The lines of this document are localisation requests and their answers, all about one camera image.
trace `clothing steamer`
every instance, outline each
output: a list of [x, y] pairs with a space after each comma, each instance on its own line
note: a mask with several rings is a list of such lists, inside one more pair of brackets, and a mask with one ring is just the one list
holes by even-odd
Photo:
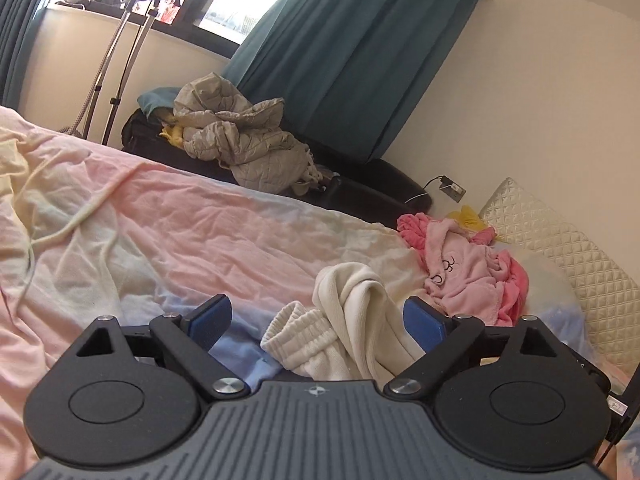
[[[138, 29], [138, 33], [136, 34], [136, 38], [131, 47], [129, 57], [127, 58], [127, 63], [124, 67], [122, 77], [120, 78], [120, 83], [118, 85], [118, 90], [116, 95], [111, 98], [111, 111], [109, 114], [109, 118], [107, 119], [107, 123], [104, 129], [104, 133], [102, 135], [102, 144], [106, 145], [109, 141], [109, 136], [111, 134], [111, 129], [113, 127], [113, 121], [115, 120], [116, 114], [118, 112], [118, 107], [120, 106], [120, 102], [122, 102], [122, 94], [124, 92], [125, 86], [129, 79], [129, 75], [131, 70], [133, 69], [133, 65], [136, 62], [138, 54], [140, 53], [140, 49], [142, 48], [142, 44], [144, 43], [146, 36], [148, 35], [149, 30], [151, 29], [154, 20], [158, 16], [158, 7], [161, 0], [122, 0], [122, 3], [125, 4], [124, 13], [122, 18], [120, 19], [120, 23], [116, 28], [116, 31], [111, 38], [109, 45], [107, 47], [106, 52], [100, 62], [100, 68], [98, 69], [97, 74], [95, 75], [94, 82], [92, 83], [92, 90], [90, 91], [87, 98], [84, 100], [84, 104], [82, 105], [82, 109], [78, 114], [75, 122], [72, 126], [68, 126], [60, 130], [61, 133], [70, 134], [76, 137], [82, 137], [86, 139], [89, 136], [89, 129], [91, 127], [92, 119], [94, 118], [95, 106], [98, 102], [98, 97], [100, 97], [100, 92], [102, 91], [102, 85], [104, 83], [104, 78], [106, 76], [108, 67], [110, 65], [111, 59], [113, 58], [113, 54], [115, 52], [116, 46], [122, 37], [122, 33], [124, 32], [124, 28], [129, 21], [129, 17], [133, 12], [135, 5], [139, 2], [150, 2], [149, 7], [146, 12], [146, 20], [145, 23]], [[80, 125], [82, 118], [86, 113], [86, 120], [84, 122], [84, 127], [82, 128], [82, 133], [78, 131], [78, 126]]]

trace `white quilted cushion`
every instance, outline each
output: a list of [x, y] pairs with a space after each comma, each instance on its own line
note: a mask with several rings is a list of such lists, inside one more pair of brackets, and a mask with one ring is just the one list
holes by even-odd
[[507, 178], [480, 211], [503, 241], [544, 254], [566, 273], [597, 349], [631, 375], [640, 361], [640, 288], [587, 236]]

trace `blanket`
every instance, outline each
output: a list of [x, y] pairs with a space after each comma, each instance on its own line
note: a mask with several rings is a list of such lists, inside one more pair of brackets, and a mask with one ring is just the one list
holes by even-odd
[[252, 105], [229, 81], [209, 74], [185, 85], [174, 103], [183, 148], [227, 165], [241, 186], [280, 193], [322, 176], [306, 144], [280, 129], [284, 99]]
[[6, 108], [0, 232], [3, 480], [36, 460], [22, 426], [28, 393], [101, 314], [146, 324], [223, 293], [259, 338], [284, 304], [312, 301], [325, 266], [368, 265], [395, 304], [425, 279], [381, 225], [56, 134]]

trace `white knit fabric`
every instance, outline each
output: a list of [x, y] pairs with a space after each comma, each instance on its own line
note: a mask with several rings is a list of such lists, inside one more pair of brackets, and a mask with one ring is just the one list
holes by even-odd
[[316, 381], [373, 379], [383, 386], [424, 355], [380, 277], [364, 264], [321, 270], [313, 303], [289, 303], [260, 343], [287, 370]]

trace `pink towel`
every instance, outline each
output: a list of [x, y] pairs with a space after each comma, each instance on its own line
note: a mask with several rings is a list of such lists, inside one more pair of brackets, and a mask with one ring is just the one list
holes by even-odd
[[429, 273], [424, 288], [448, 316], [471, 314], [487, 325], [514, 325], [529, 278], [508, 251], [472, 243], [455, 220], [423, 213], [400, 217], [398, 231], [420, 253]]
[[493, 227], [488, 227], [487, 229], [482, 229], [482, 231], [477, 232], [475, 235], [469, 238], [469, 241], [477, 245], [489, 245], [494, 241], [495, 237], [495, 229]]

